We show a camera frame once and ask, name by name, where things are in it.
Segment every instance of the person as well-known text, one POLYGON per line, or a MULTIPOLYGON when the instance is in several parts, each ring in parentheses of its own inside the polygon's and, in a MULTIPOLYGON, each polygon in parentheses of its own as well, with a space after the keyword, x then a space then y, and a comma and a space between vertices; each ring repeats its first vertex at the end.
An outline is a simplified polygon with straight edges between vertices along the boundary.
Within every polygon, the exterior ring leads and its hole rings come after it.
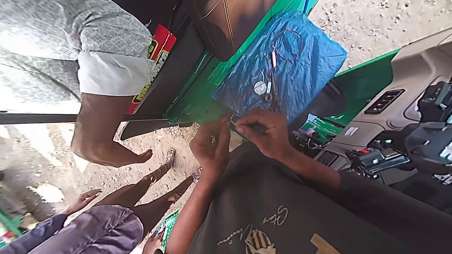
POLYGON ((113 141, 157 73, 151 33, 137 18, 111 0, 4 0, 0 38, 0 110, 78 113, 71 149, 90 162, 151 158, 151 149, 135 154, 113 141))
POLYGON ((38 223, 35 228, 1 248, 0 254, 26 254, 30 252, 61 230, 69 216, 85 208, 101 192, 101 189, 94 189, 80 194, 66 210, 38 223))
POLYGON ((249 141, 231 153, 227 120, 203 123, 190 142, 202 173, 165 253, 402 254, 450 249, 450 215, 298 152, 289 145, 281 114, 254 109, 236 124, 249 141), (256 122, 265 125, 265 132, 250 127, 256 122))
POLYGON ((143 254, 161 254, 163 244, 163 236, 165 235, 165 228, 161 232, 157 230, 146 241, 143 248, 143 254))
POLYGON ((165 164, 157 170, 144 176, 138 183, 123 186, 105 196, 55 235, 35 248, 27 249, 28 253, 130 253, 195 179, 194 175, 190 175, 165 195, 149 203, 136 205, 147 190, 172 168, 174 157, 175 150, 169 150, 165 164))

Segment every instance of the white sleeve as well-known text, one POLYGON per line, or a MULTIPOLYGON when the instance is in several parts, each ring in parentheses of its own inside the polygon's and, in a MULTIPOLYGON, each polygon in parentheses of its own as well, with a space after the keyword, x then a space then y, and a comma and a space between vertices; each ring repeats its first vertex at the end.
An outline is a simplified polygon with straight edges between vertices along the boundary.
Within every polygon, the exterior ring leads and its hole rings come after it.
POLYGON ((79 53, 80 92, 129 96, 141 92, 157 70, 154 61, 136 56, 103 52, 79 53))

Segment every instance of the foot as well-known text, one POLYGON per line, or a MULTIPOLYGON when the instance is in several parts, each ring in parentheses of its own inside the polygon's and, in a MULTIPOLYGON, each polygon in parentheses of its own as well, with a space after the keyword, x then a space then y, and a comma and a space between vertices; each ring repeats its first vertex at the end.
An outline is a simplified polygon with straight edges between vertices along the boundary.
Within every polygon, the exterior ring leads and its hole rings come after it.
POLYGON ((201 171, 202 171, 202 167, 199 167, 195 170, 195 172, 192 173, 193 181, 195 183, 197 183, 199 178, 201 177, 201 171))
POLYGON ((176 156, 176 150, 170 149, 166 153, 166 162, 165 165, 167 166, 168 170, 171 169, 174 166, 174 157, 176 156))

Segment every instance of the concrete ground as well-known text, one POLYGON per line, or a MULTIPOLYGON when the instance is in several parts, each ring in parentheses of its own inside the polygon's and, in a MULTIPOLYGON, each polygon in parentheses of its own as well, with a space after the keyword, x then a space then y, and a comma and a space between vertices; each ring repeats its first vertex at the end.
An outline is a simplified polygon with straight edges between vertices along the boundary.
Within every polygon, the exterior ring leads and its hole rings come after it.
MULTIPOLYGON (((452 0, 320 0, 309 18, 349 51, 341 69, 345 70, 451 27, 452 0)), ((61 211, 86 190, 102 188, 100 199, 121 186, 137 182, 164 162, 170 148, 177 151, 174 168, 141 202, 163 195, 199 167, 188 147, 196 124, 122 141, 136 153, 151 148, 154 155, 144 164, 121 168, 90 164, 73 155, 69 150, 73 129, 71 123, 0 126, 0 168, 6 169, 4 182, 39 220, 61 211), (59 198, 61 202, 45 202, 36 193, 40 186, 47 190, 42 194, 46 200, 59 198)), ((193 185, 171 211, 185 204, 192 188, 193 185)))

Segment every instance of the metal bar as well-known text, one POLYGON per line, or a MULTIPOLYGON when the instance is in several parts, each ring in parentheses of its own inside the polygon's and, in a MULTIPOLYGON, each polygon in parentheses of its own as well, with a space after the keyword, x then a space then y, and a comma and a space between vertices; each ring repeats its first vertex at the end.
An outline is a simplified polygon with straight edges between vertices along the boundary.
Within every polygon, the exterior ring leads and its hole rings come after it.
MULTIPOLYGON (((20 123, 52 123, 52 122, 76 122, 76 114, 28 114, 28 113, 0 113, 0 124, 20 124, 20 123)), ((168 120, 162 115, 124 115, 123 121, 153 121, 168 120)))

